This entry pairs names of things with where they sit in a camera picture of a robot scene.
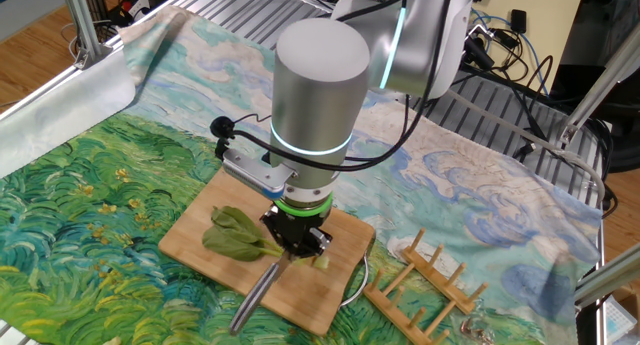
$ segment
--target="green ring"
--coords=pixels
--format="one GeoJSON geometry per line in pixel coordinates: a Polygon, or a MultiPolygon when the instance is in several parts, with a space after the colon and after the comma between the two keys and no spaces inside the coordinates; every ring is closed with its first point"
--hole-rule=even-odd
{"type": "Polygon", "coordinates": [[[297,216],[297,217],[311,217],[314,215],[318,215],[321,212],[324,212],[325,210],[329,209],[331,207],[332,200],[333,200],[333,192],[329,194],[329,197],[322,205],[312,210],[300,210],[300,209],[292,208],[291,206],[285,204],[282,200],[277,200],[274,203],[279,209],[283,210],[287,214],[297,216]]]}

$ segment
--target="wooden cutting board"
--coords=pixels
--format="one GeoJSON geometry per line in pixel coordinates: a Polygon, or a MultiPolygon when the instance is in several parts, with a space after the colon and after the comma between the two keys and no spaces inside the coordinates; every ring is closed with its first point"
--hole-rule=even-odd
{"type": "MultiPolygon", "coordinates": [[[[241,209],[271,239],[258,221],[271,201],[224,172],[218,173],[160,241],[160,251],[201,274],[246,295],[277,259],[236,261],[207,250],[202,235],[212,226],[214,206],[241,209]]],[[[325,254],[326,270],[290,265],[262,300],[262,306],[316,334],[324,335],[335,317],[351,275],[374,234],[374,229],[346,213],[332,209],[322,229],[333,236],[325,254]]]]}

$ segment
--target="wooden peg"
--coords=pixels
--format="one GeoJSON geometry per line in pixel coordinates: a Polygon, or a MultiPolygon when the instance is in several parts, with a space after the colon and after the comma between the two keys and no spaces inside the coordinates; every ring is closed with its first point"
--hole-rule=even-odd
{"type": "Polygon", "coordinates": [[[440,336],[438,336],[435,340],[433,340],[433,342],[431,343],[431,345],[438,345],[440,344],[442,341],[444,341],[444,339],[447,338],[447,336],[449,336],[449,330],[445,330],[443,331],[440,336]]]}
{"type": "Polygon", "coordinates": [[[458,279],[458,277],[460,276],[460,274],[462,274],[462,272],[464,271],[464,269],[467,268],[467,264],[462,263],[460,264],[460,266],[458,266],[458,268],[456,269],[456,271],[453,272],[453,275],[451,275],[451,277],[449,278],[449,281],[447,281],[447,286],[449,285],[453,285],[453,283],[456,282],[456,280],[458,279]]]}
{"type": "Polygon", "coordinates": [[[449,315],[449,312],[451,311],[451,309],[453,309],[454,306],[456,306],[456,302],[450,301],[449,304],[445,306],[444,310],[442,310],[440,314],[436,316],[435,320],[433,320],[433,322],[429,324],[429,327],[427,328],[427,330],[424,331],[424,334],[426,336],[429,336],[433,332],[433,330],[435,330],[438,327],[442,319],[444,319],[445,316],[449,315]]]}
{"type": "Polygon", "coordinates": [[[407,267],[405,267],[405,268],[404,268],[404,270],[402,270],[402,272],[400,272],[400,274],[398,275],[398,277],[397,277],[397,278],[395,278],[395,279],[391,282],[391,284],[389,284],[389,286],[387,286],[387,288],[386,288],[386,289],[384,289],[384,291],[382,292],[382,294],[383,294],[384,296],[388,296],[388,295],[389,295],[389,293],[391,293],[391,291],[392,291],[396,286],[398,286],[398,284],[400,284],[400,282],[401,282],[402,280],[404,280],[404,278],[407,276],[407,274],[409,274],[409,272],[410,272],[411,270],[413,270],[413,268],[414,268],[415,266],[416,266],[416,265],[415,265],[414,263],[411,263],[411,264],[407,265],[407,267]]]}
{"type": "Polygon", "coordinates": [[[416,246],[418,246],[418,243],[420,243],[420,239],[422,239],[422,235],[424,235],[424,231],[424,228],[420,229],[418,235],[416,235],[416,238],[413,240],[413,243],[409,247],[409,251],[414,251],[416,249],[416,246]]]}
{"type": "Polygon", "coordinates": [[[420,310],[418,310],[418,312],[413,316],[413,319],[411,319],[411,323],[409,324],[409,327],[414,327],[418,325],[418,323],[420,322],[420,319],[422,319],[422,316],[426,311],[427,309],[423,307],[420,308],[420,310]]]}
{"type": "Polygon", "coordinates": [[[391,299],[391,304],[389,305],[389,308],[394,308],[398,306],[398,303],[400,302],[400,298],[402,297],[403,292],[404,292],[404,286],[402,285],[398,286],[398,291],[396,291],[396,294],[393,296],[393,299],[391,299]]]}
{"type": "Polygon", "coordinates": [[[474,292],[473,294],[471,294],[471,296],[469,296],[469,302],[474,302],[478,298],[478,296],[480,296],[480,294],[482,294],[482,292],[487,289],[488,286],[489,286],[489,283],[482,283],[482,285],[480,285],[478,290],[476,290],[476,292],[474,292]]]}
{"type": "Polygon", "coordinates": [[[384,275],[384,269],[379,269],[378,273],[376,274],[375,279],[373,279],[373,282],[371,283],[371,287],[372,288],[377,288],[378,284],[380,283],[380,280],[382,279],[382,275],[384,275]]]}
{"type": "Polygon", "coordinates": [[[436,252],[433,253],[433,256],[431,256],[431,260],[429,260],[429,265],[435,265],[436,260],[438,260],[438,256],[440,256],[440,253],[442,252],[442,249],[444,249],[444,244],[438,245],[436,252]]]}

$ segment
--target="metal handle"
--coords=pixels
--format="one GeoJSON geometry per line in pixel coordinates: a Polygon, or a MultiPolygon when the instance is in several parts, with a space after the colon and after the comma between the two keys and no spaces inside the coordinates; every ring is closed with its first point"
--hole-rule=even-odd
{"type": "Polygon", "coordinates": [[[290,263],[291,255],[285,252],[282,254],[282,257],[278,262],[271,264],[267,271],[262,274],[260,279],[258,279],[258,282],[256,282],[251,291],[249,291],[247,297],[238,308],[233,320],[231,320],[231,325],[229,325],[230,335],[235,336],[240,332],[240,330],[242,330],[258,305],[260,305],[262,298],[267,294],[271,285],[273,285],[280,275],[282,275],[290,263]]]}

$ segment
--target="cloth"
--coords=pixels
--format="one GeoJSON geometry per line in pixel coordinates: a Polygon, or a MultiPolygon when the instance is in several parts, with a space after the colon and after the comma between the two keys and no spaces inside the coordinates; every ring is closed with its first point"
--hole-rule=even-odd
{"type": "MultiPolygon", "coordinates": [[[[157,244],[220,168],[210,122],[270,114],[274,55],[175,7],[122,30],[137,96],[123,112],[0,180],[0,318],[52,344],[407,343],[369,301],[341,309],[315,337],[259,308],[242,333],[227,327],[243,297],[164,256],[157,244]]],[[[402,130],[404,109],[369,93],[349,153],[380,154],[402,130]]],[[[268,121],[238,125],[261,138],[268,121]]],[[[241,140],[233,147],[258,157],[241,140]]],[[[598,260],[601,212],[515,160],[427,119],[389,160],[343,173],[335,206],[376,229],[372,271],[383,285],[403,268],[399,253],[421,227],[417,250],[470,294],[472,317],[496,344],[577,344],[573,291],[598,260]]],[[[349,293],[362,279],[358,272],[349,293]]],[[[426,314],[447,304],[413,271],[399,308],[426,314]]],[[[454,309],[435,334],[460,334],[454,309]]]]}

